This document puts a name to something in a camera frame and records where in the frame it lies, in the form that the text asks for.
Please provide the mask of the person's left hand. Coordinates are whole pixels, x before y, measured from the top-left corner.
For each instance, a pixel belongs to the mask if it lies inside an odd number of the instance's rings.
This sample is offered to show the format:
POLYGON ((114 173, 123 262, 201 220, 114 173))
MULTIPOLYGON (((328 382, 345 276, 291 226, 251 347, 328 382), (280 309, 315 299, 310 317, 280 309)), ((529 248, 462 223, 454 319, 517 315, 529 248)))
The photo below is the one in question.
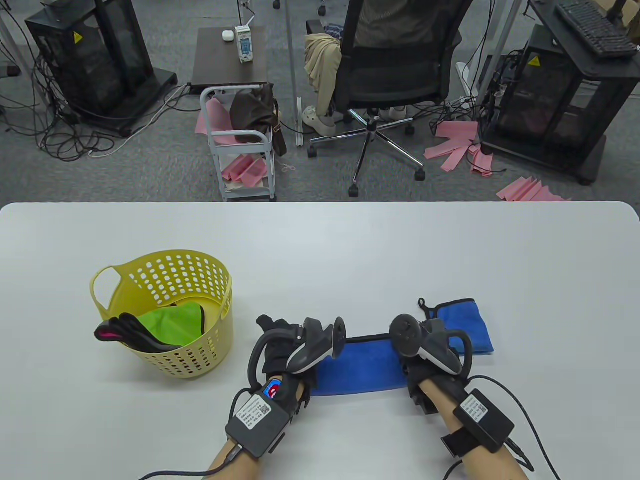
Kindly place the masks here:
MULTIPOLYGON (((298 328, 298 325, 290 324, 283 318, 274 321, 266 314, 260 315, 256 319, 256 324, 258 324, 264 333, 268 333, 272 330, 287 330, 295 332, 298 328)), ((298 346, 297 339, 270 339, 263 350, 264 363, 262 367, 262 373, 265 375, 268 382, 275 379, 280 381, 284 379, 288 359, 292 354, 294 354, 298 346)), ((308 407, 311 399, 311 390, 317 386, 317 368, 313 366, 313 368, 310 368, 302 374, 295 375, 294 378, 298 381, 295 391, 295 397, 297 398, 295 414, 297 415, 300 413, 301 407, 308 407)))

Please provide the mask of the person's right hand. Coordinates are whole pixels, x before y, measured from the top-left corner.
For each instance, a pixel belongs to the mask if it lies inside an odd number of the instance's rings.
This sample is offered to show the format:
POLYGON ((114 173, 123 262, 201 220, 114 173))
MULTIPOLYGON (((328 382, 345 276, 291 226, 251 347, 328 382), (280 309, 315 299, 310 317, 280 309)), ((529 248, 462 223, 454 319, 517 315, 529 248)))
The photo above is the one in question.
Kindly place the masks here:
POLYGON ((403 357, 401 362, 411 398, 424 398, 431 403, 457 400, 470 383, 468 377, 449 374, 429 359, 420 356, 403 357))

